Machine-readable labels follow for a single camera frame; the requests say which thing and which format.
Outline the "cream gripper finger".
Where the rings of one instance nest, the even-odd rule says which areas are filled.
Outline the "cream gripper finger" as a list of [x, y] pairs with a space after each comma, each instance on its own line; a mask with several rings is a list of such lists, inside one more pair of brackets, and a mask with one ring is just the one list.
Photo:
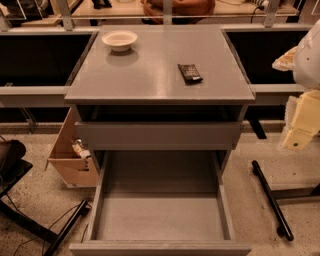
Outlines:
[[272, 68], [278, 71], [292, 71], [297, 47], [293, 47], [272, 63]]
[[285, 110], [282, 147], [302, 150], [320, 131], [320, 91], [311, 90], [299, 97], [290, 96]]

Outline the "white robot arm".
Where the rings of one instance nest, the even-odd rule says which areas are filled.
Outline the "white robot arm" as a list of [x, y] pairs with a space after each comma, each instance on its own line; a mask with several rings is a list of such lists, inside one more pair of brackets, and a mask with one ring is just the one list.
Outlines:
[[291, 71], [293, 79], [304, 88], [286, 104], [285, 128], [281, 146], [302, 150], [320, 131], [320, 20], [299, 44], [272, 63], [279, 71]]

